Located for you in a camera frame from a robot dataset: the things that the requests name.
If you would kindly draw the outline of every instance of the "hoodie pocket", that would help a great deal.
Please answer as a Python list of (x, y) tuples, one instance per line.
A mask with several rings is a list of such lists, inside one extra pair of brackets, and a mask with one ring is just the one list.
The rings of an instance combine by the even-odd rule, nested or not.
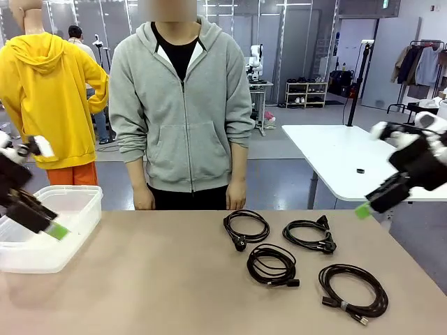
[(191, 124), (189, 134), (193, 180), (230, 172), (230, 156), (217, 137), (212, 121)]
[(189, 179), (186, 128), (162, 126), (154, 154), (149, 157), (149, 176), (175, 183)]

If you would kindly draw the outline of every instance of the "small black object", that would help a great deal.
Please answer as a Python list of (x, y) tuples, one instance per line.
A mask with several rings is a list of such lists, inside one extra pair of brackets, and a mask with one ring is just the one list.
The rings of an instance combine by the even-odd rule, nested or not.
[[(231, 220), (233, 218), (237, 218), (238, 216), (244, 216), (249, 218), (254, 218), (258, 222), (261, 222), (264, 225), (264, 229), (259, 234), (253, 235), (245, 235), (239, 232), (236, 232), (231, 227)], [(268, 222), (255, 211), (249, 211), (248, 209), (242, 209), (240, 211), (234, 211), (230, 215), (228, 215), (223, 220), (223, 226), (225, 227), (227, 233), (230, 235), (231, 240), (235, 244), (237, 251), (243, 251), (247, 247), (247, 243), (259, 243), (262, 242), (267, 236), (270, 234), (270, 226)]]
[[(320, 241), (303, 241), (302, 239), (298, 239), (292, 235), (291, 230), (295, 228), (315, 228), (324, 232), (325, 238)], [(332, 233), (329, 231), (329, 224), (326, 215), (320, 217), (317, 221), (309, 221), (309, 220), (296, 220), (290, 222), (282, 231), (282, 235), (293, 244), (298, 246), (302, 246), (303, 248), (312, 250), (312, 251), (320, 251), (325, 254), (333, 254), (337, 245), (332, 239)]]
[[(376, 299), (369, 306), (356, 306), (345, 302), (340, 298), (337, 293), (330, 286), (330, 280), (336, 274), (352, 274), (369, 283), (374, 292), (376, 293)], [(367, 325), (367, 318), (378, 318), (386, 312), (388, 307), (388, 296), (383, 289), (379, 281), (368, 271), (347, 264), (334, 264), (329, 267), (325, 267), (320, 271), (318, 280), (321, 286), (329, 295), (329, 297), (323, 297), (321, 303), (325, 306), (332, 308), (341, 308), (346, 311), (355, 321), (360, 322), (363, 325)]]
[[(276, 258), (284, 267), (271, 267), (266, 265), (261, 258)], [(296, 258), (286, 249), (274, 244), (260, 244), (250, 252), (247, 260), (247, 269), (251, 276), (261, 284), (281, 286), (290, 288), (300, 286), (300, 280), (295, 279)]]

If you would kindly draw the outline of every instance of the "cable connector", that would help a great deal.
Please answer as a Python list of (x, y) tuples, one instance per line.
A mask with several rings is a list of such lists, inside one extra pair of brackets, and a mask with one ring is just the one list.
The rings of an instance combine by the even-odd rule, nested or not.
[(291, 279), (287, 281), (286, 285), (288, 288), (297, 288), (298, 286), (300, 286), (300, 279)]
[(239, 252), (242, 252), (247, 247), (247, 241), (245, 239), (245, 236), (234, 236), (231, 238), (233, 240), (233, 243), (235, 244), (236, 250)]
[(361, 323), (362, 325), (364, 325), (364, 326), (367, 326), (367, 325), (368, 325), (368, 322), (369, 322), (369, 321), (368, 321), (368, 319), (365, 318), (364, 316), (360, 316), (360, 315), (357, 315), (357, 314), (350, 314), (350, 316), (351, 316), (355, 321)]
[(322, 225), (326, 230), (329, 230), (329, 223), (328, 218), (326, 218), (326, 215), (323, 215), (316, 221), (319, 225)]
[(330, 297), (323, 297), (323, 299), (321, 300), (321, 303), (324, 306), (329, 306), (329, 307), (333, 307), (333, 308), (340, 307), (340, 305), (337, 302), (337, 300), (335, 300), (333, 298), (330, 298)]
[(337, 245), (333, 241), (319, 242), (321, 246), (317, 247), (319, 250), (327, 255), (332, 255), (337, 248)]

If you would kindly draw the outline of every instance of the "shoe rack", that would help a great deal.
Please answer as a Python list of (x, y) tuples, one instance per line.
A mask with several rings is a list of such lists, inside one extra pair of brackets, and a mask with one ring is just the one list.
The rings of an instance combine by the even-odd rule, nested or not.
[[(326, 93), (328, 92), (327, 82), (287, 82), (286, 83), (286, 108), (289, 106), (298, 106), (306, 108), (307, 106), (324, 107)], [(319, 97), (323, 101), (313, 101), (314, 97)], [(296, 99), (304, 99), (304, 102), (295, 102)]]

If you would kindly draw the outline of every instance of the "pole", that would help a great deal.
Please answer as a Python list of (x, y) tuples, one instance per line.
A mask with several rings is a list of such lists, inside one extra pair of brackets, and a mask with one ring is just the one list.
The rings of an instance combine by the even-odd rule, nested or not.
[(352, 106), (351, 106), (351, 112), (349, 113), (349, 119), (348, 119), (348, 124), (347, 124), (348, 127), (352, 127), (352, 121), (354, 119), (354, 114), (356, 113), (358, 96), (360, 94), (360, 87), (362, 86), (362, 82), (363, 82), (363, 73), (365, 72), (366, 62), (368, 60), (368, 54), (369, 54), (370, 49), (371, 49), (371, 45), (366, 44), (365, 51), (363, 51), (362, 66), (360, 67), (360, 72), (358, 73), (356, 92), (354, 93), (354, 99), (352, 101)]

